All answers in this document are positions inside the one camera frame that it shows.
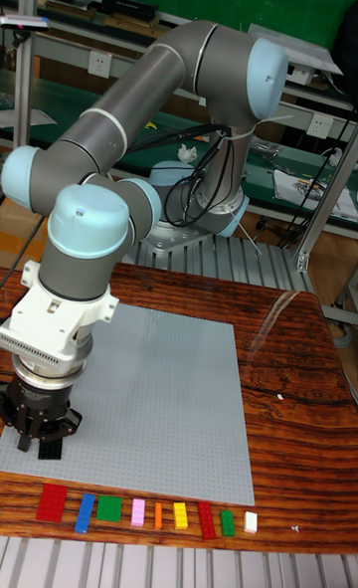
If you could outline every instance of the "electrical outlet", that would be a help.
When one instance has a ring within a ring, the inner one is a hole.
[[[306,134],[310,134],[312,137],[318,137],[318,139],[326,139],[332,125],[333,117],[330,117],[329,114],[315,113]]]
[[[99,78],[109,78],[110,63],[110,53],[102,53],[101,51],[90,51],[89,73],[91,75],[97,75]]]

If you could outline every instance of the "blue lego brick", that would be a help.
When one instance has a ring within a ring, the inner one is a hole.
[[[95,495],[85,493],[81,502],[77,522],[75,525],[75,532],[86,534],[90,523],[90,514],[93,509]]]

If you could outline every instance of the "yellow lego brick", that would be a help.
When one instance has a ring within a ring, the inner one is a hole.
[[[176,501],[173,505],[174,523],[176,530],[185,530],[188,528],[188,517],[184,501]]]

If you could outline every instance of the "metal grating floor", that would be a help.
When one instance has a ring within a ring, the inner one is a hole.
[[[224,239],[214,235],[172,252],[156,254],[144,241],[123,261],[253,286],[313,292],[308,274],[297,270],[292,250],[280,250],[263,243],[257,245],[261,254],[246,239]]]

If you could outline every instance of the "lego brick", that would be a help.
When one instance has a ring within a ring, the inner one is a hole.
[[[95,519],[103,521],[120,521],[121,497],[112,497],[111,495],[100,495]]]
[[[258,531],[258,516],[255,512],[246,511],[244,515],[244,531],[252,535]]]
[[[44,485],[36,519],[61,521],[68,488],[63,485]]]
[[[82,498],[78,518],[75,524],[75,532],[86,534],[90,523],[90,514],[93,509],[95,495],[84,493]]]
[[[160,530],[160,528],[161,528],[161,523],[162,523],[161,513],[162,513],[162,505],[161,505],[160,501],[157,501],[155,503],[155,512],[154,512],[154,528],[156,530]]]
[[[234,537],[234,517],[230,510],[222,510],[220,513],[223,537]]]
[[[216,532],[209,502],[199,501],[198,511],[203,539],[213,539],[216,537]]]
[[[173,504],[174,523],[176,530],[188,528],[188,517],[184,501],[176,501]]]
[[[134,499],[132,505],[131,526],[142,526],[144,523],[145,499]]]
[[[39,460],[60,460],[62,455],[63,439],[52,442],[41,442],[39,444]]]

